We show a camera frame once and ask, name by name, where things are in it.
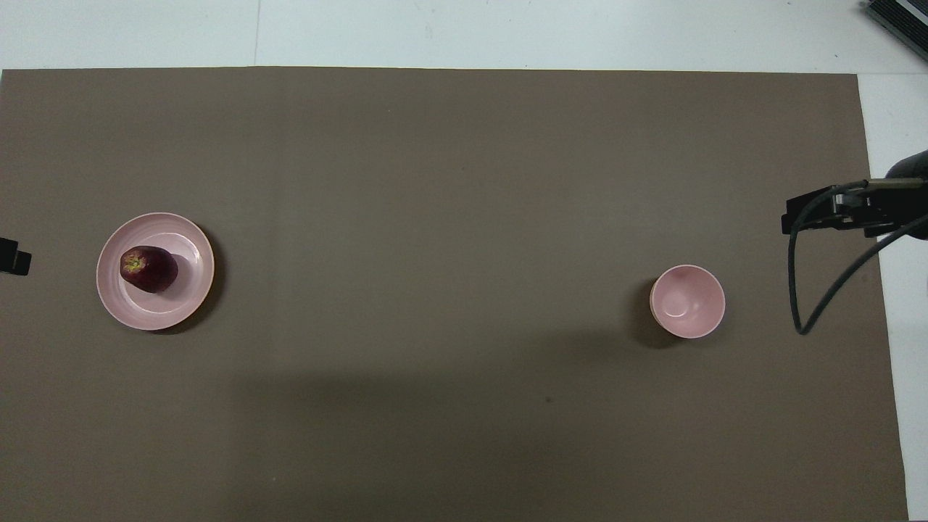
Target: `black object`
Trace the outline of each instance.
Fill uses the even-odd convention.
[[[928,0],[872,0],[864,10],[923,59],[928,59]]]
[[[834,192],[828,204],[813,205],[800,230],[807,228],[863,228],[868,238],[892,232],[918,217],[928,214],[928,150],[893,165],[885,179],[868,179],[862,186]],[[799,213],[818,196],[834,189],[832,185],[813,190],[786,202],[786,214],[780,228],[789,234]],[[909,233],[928,239],[928,226]]]
[[[786,202],[780,218],[784,234],[790,234],[787,250],[790,310],[793,327],[805,335],[841,290],[841,287],[883,248],[908,234],[928,239],[928,150],[893,165],[886,179],[864,179],[815,190]],[[867,249],[841,273],[818,301],[804,325],[796,300],[795,252],[800,230],[807,228],[863,228],[867,237],[891,232]]]
[[[0,272],[24,276],[31,262],[32,254],[20,251],[17,241],[0,238]]]

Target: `pink plate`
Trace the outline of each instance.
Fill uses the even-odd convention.
[[[159,246],[177,261],[177,279],[164,292],[149,294],[119,275],[122,253],[134,246]],[[213,248],[206,234],[177,214],[156,212],[119,227],[97,260],[97,292],[116,320],[138,330],[160,330],[190,316],[213,284]]]

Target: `plum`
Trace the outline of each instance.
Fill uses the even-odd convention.
[[[136,246],[120,256],[119,275],[145,292],[163,292],[177,278],[177,262],[163,248]]]

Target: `pink bowl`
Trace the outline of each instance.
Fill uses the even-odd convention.
[[[722,322],[725,292],[709,270],[678,265],[661,274],[651,287],[651,314],[677,337],[703,337]]]

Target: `black clamp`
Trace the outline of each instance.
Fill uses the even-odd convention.
[[[24,276],[31,262],[32,254],[20,251],[18,241],[0,238],[0,272]]]

